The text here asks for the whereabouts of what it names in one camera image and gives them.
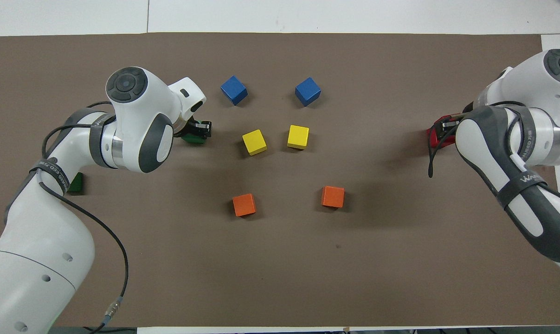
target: yellow cube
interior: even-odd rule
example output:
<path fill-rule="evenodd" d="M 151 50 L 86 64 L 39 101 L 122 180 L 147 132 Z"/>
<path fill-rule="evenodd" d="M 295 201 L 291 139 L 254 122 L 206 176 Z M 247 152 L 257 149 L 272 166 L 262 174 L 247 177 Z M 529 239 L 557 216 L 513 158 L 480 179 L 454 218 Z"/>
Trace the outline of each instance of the yellow cube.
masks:
<path fill-rule="evenodd" d="M 263 135 L 259 129 L 243 135 L 243 141 L 249 155 L 260 154 L 267 150 L 267 145 L 265 145 L 265 140 L 263 140 Z"/>
<path fill-rule="evenodd" d="M 304 150 L 307 148 L 307 141 L 309 139 L 309 128 L 299 127 L 298 125 L 291 125 L 288 132 L 288 147 L 300 148 Z"/>

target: blue cube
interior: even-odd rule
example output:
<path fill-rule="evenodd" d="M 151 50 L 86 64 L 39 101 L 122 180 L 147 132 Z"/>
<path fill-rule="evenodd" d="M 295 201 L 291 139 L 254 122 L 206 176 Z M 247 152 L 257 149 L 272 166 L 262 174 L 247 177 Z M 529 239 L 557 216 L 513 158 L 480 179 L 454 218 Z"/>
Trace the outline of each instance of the blue cube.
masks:
<path fill-rule="evenodd" d="M 226 95 L 235 106 L 247 95 L 245 85 L 243 85 L 236 76 L 231 76 L 220 88 L 224 95 Z"/>
<path fill-rule="evenodd" d="M 297 85 L 294 93 L 296 97 L 303 103 L 303 106 L 308 106 L 311 102 L 315 101 L 321 95 L 321 89 L 315 83 L 313 78 L 309 77 L 307 80 Z"/>

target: screw hole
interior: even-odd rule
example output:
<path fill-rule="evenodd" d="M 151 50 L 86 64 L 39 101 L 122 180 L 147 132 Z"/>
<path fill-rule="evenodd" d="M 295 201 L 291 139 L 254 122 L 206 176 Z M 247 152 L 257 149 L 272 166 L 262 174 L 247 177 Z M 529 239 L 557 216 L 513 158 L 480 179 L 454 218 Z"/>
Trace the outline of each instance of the screw hole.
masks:
<path fill-rule="evenodd" d="M 15 323 L 15 324 L 14 324 L 14 328 L 16 328 L 16 330 L 17 330 L 18 332 L 25 332 L 25 331 L 28 330 L 28 327 L 26 326 L 26 324 L 23 323 L 23 322 L 21 322 L 21 321 Z"/>

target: white floor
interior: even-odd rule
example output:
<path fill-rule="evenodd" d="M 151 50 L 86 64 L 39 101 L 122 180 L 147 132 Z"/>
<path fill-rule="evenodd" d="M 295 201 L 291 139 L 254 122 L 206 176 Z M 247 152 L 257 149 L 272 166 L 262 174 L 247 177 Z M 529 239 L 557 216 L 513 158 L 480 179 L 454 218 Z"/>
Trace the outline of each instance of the white floor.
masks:
<path fill-rule="evenodd" d="M 560 0 L 0 0 L 0 36 L 142 32 L 541 34 L 543 49 L 550 49 L 560 47 Z M 560 189 L 560 167 L 556 176 Z M 297 329 L 138 330 L 141 334 L 265 331 Z"/>

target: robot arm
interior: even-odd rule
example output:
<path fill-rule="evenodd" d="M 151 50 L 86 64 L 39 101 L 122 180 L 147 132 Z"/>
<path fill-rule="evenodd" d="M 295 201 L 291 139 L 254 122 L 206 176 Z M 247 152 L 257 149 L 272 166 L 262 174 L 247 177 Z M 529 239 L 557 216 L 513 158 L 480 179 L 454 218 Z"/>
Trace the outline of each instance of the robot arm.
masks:
<path fill-rule="evenodd" d="M 498 101 L 519 101 L 492 106 Z M 525 238 L 560 266 L 560 194 L 529 167 L 560 165 L 560 50 L 507 68 L 456 129 L 462 158 Z"/>
<path fill-rule="evenodd" d="M 149 173 L 168 157 L 175 130 L 184 129 L 206 101 L 189 78 L 167 86 L 138 67 L 115 72 L 106 88 L 115 115 L 84 108 L 70 116 L 68 128 L 34 165 L 6 210 L 0 237 L 0 333 L 48 332 L 94 260 L 87 228 L 40 183 L 64 194 L 68 180 L 93 164 Z M 120 302 L 109 308 L 103 324 Z"/>

